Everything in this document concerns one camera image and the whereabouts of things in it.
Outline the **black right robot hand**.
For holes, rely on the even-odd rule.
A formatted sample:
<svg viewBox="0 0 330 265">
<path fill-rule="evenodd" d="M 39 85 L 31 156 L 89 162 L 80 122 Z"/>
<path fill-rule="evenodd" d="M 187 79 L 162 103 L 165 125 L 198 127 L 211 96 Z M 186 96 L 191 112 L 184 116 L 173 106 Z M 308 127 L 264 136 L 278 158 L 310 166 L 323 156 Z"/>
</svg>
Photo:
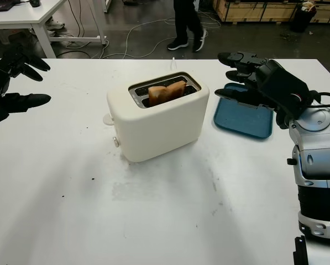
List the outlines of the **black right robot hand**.
<svg viewBox="0 0 330 265">
<path fill-rule="evenodd" d="M 313 101 L 307 84 L 275 60 L 241 51 L 221 52 L 217 57 L 220 63 L 234 68 L 226 72 L 226 77 L 245 86 L 244 91 L 216 90 L 222 98 L 255 107 L 263 105 L 289 119 L 298 119 Z"/>
</svg>

